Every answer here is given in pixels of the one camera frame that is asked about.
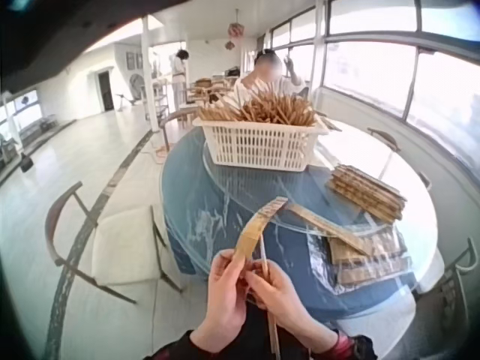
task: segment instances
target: floor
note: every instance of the floor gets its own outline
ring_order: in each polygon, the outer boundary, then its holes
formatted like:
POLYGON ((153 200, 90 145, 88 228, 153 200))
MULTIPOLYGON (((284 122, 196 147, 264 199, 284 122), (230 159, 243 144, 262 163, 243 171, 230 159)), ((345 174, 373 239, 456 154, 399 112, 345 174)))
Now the floor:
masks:
MULTIPOLYGON (((27 156, 32 155, 36 152, 41 146, 43 146, 47 141, 52 139, 56 134, 60 133, 64 129, 68 128, 72 125, 76 120, 67 121, 63 124, 56 125, 53 129, 42 133, 37 139, 33 142, 28 144, 23 151, 27 156)), ((0 186, 14 173, 16 169, 20 166, 22 158, 20 156, 16 156, 4 169, 0 170, 0 186)))
MULTIPOLYGON (((149 124, 143 119, 143 107, 135 106, 79 120, 32 155, 34 168, 25 174, 17 170, 0 187, 4 277, 19 325, 37 359, 141 359, 203 318, 206 285, 180 275, 167 251, 162 253, 163 266, 185 286, 182 296, 163 283, 123 286, 119 291, 138 301, 132 305, 76 279, 65 309, 55 308, 64 279, 47 252, 44 221, 63 191, 81 181, 79 195, 90 209, 132 149, 146 141, 108 194, 100 216, 155 201, 157 223, 163 226, 158 193, 162 166, 154 155, 163 137, 159 133, 149 137, 149 124), (64 311, 61 331, 50 331, 59 311, 64 311), (58 351, 50 349, 52 344, 58 345, 58 351)), ((167 131, 174 143, 186 130, 173 122, 167 131)), ((55 246, 63 257, 71 252, 84 220, 76 203, 69 202, 55 233, 55 246)), ((89 241, 79 262, 87 273, 91 257, 89 241)))

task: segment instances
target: red lantern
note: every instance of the red lantern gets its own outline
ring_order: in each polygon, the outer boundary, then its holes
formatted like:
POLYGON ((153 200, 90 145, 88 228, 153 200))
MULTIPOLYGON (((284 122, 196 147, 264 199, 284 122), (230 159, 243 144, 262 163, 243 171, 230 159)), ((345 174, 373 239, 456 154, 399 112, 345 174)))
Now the red lantern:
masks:
POLYGON ((232 41, 229 41, 228 43, 225 44, 225 49, 231 50, 235 47, 235 44, 232 41))
POLYGON ((243 38, 245 27, 239 23, 239 9, 235 9, 236 22, 232 22, 228 27, 228 36, 231 39, 243 38))

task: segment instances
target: dark door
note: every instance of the dark door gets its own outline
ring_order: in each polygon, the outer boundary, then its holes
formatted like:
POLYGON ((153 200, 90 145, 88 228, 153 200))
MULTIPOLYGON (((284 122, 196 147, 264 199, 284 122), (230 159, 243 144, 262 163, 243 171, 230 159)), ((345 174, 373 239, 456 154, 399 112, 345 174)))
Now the dark door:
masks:
POLYGON ((110 88, 110 75, 108 71, 98 74, 98 83, 100 84, 103 108, 105 111, 113 110, 112 89, 110 88))

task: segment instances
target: white plastic basket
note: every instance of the white plastic basket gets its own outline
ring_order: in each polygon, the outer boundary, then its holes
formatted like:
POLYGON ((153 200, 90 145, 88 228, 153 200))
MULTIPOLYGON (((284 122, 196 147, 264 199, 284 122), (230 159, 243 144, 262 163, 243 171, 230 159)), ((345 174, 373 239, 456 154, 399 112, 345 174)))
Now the white plastic basket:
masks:
POLYGON ((300 127, 248 121, 203 121, 208 150, 217 165, 257 169, 303 171, 310 162, 322 124, 300 127))

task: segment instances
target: person's left hand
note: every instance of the person's left hand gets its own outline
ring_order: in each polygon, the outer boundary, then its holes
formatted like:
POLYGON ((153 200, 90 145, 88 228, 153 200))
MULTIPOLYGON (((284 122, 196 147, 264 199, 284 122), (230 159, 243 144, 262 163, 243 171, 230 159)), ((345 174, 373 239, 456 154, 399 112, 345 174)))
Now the person's left hand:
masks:
POLYGON ((284 59, 283 59, 283 62, 285 63, 285 66, 286 66, 286 69, 292 73, 293 72, 293 61, 290 57, 286 56, 284 59))
POLYGON ((238 283, 245 256, 223 250, 211 264, 207 314, 191 341, 209 353, 219 353, 238 336, 247 316, 247 285, 238 283))

